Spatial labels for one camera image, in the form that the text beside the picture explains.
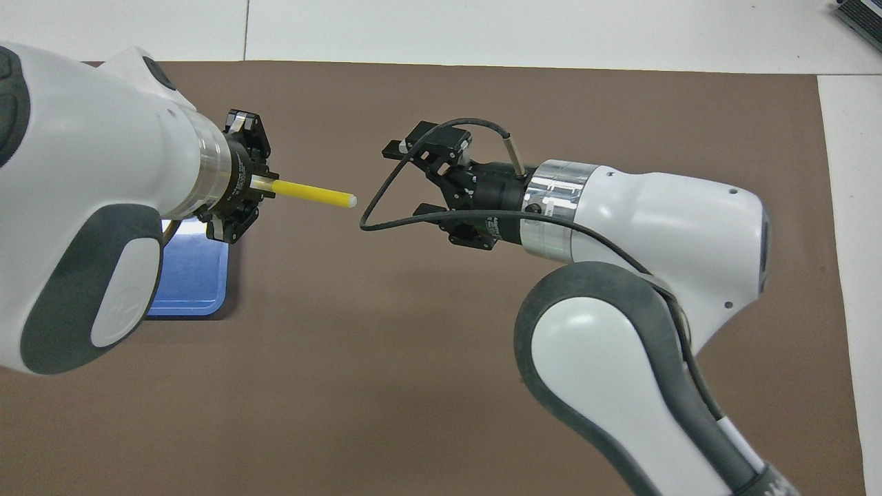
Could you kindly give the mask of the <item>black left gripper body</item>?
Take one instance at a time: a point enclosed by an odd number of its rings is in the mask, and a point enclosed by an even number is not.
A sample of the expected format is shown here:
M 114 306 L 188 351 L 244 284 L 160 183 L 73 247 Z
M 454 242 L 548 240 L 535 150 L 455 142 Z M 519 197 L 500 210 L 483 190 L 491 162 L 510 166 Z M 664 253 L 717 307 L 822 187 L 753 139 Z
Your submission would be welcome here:
M 251 189 L 254 163 L 239 135 L 226 133 L 224 138 L 230 153 L 230 176 L 218 200 L 218 213 L 224 217 L 245 216 L 259 204 L 259 194 Z

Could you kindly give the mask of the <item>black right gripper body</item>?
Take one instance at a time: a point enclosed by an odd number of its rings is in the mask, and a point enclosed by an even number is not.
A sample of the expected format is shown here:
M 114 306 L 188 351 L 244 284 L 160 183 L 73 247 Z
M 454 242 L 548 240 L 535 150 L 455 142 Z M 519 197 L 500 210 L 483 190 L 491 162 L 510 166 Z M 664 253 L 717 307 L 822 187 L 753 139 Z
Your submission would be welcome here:
M 476 163 L 473 161 L 475 181 L 441 181 L 441 192 L 451 211 L 466 210 L 504 210 L 522 209 L 526 186 L 534 167 L 526 168 L 526 176 L 518 179 L 513 166 L 501 161 Z M 514 218 L 485 216 L 482 219 L 465 219 L 485 228 L 495 241 L 503 240 L 511 244 L 521 244 L 520 221 Z

